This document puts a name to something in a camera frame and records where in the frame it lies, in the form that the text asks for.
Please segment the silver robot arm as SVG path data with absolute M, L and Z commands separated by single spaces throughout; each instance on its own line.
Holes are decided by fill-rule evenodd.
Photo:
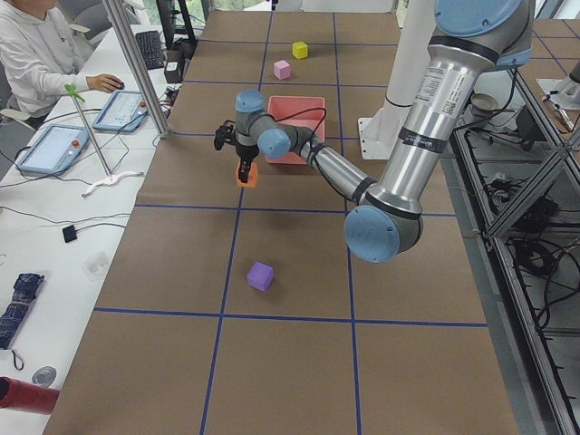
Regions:
M 291 152 L 354 202 L 344 222 L 347 246 L 361 260 L 381 263 L 421 238 L 420 198 L 461 109 L 482 73 L 517 68 L 529 59 L 535 2 L 437 1 L 435 30 L 426 45 L 430 63 L 379 180 L 327 147 L 307 127 L 284 125 L 266 111 L 256 90 L 239 92 L 227 137 L 247 181 L 253 159 Z

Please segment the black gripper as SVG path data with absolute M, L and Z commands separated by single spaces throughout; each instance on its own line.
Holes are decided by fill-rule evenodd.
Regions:
M 236 145 L 236 153 L 241 161 L 237 164 L 237 178 L 247 183 L 250 178 L 252 162 L 257 156 L 257 145 L 244 145 L 240 142 Z

